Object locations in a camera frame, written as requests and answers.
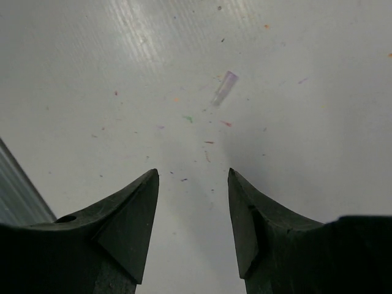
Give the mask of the aluminium rail frame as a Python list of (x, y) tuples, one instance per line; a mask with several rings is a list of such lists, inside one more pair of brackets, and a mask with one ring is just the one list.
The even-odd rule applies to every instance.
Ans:
[(50, 207), (3, 141), (0, 173), (2, 224), (25, 226), (56, 220)]

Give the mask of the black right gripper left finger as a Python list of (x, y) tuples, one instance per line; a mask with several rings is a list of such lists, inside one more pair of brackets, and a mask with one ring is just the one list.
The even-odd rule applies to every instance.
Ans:
[(2, 293), (134, 293), (159, 193), (152, 169), (52, 223), (1, 225)]

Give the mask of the clear purple pen cap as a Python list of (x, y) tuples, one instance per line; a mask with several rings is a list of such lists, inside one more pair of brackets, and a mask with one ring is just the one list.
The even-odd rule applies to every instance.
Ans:
[(229, 95), (230, 91), (238, 81), (238, 76), (231, 71), (227, 71), (219, 87), (214, 93), (211, 101), (212, 105), (218, 107), (224, 99)]

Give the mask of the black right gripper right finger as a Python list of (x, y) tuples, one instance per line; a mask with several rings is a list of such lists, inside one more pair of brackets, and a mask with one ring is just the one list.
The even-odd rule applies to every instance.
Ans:
[(228, 202), (248, 293), (390, 293), (391, 217), (321, 223), (286, 208), (235, 170)]

